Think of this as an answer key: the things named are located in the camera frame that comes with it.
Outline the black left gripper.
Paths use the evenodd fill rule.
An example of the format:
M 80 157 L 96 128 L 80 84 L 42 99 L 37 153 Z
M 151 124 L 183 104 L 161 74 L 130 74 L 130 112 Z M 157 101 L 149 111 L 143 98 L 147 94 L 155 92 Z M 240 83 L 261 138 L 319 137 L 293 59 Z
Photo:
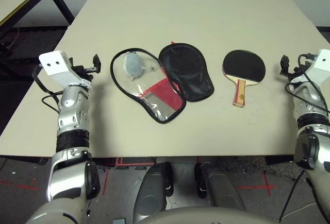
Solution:
M 80 78 L 85 79 L 85 80 L 93 79 L 93 76 L 89 75 L 82 65 L 74 66 L 72 57 L 69 58 L 69 62 L 70 62 L 70 67 L 73 70 L 73 72 L 75 72 Z M 93 67 L 94 73 L 99 73 L 101 71 L 101 61 L 97 54 L 95 54 L 93 56 L 93 66 L 94 66 Z

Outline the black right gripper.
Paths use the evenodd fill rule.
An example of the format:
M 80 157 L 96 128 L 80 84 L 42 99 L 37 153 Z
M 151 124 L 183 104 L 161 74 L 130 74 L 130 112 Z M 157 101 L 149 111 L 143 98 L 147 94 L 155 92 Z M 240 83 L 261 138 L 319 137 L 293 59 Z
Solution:
M 301 75 L 301 70 L 299 67 L 295 67 L 293 73 L 289 72 L 289 58 L 286 55 L 283 55 L 280 60 L 280 75 L 287 77 L 288 81 L 292 81 L 294 78 Z

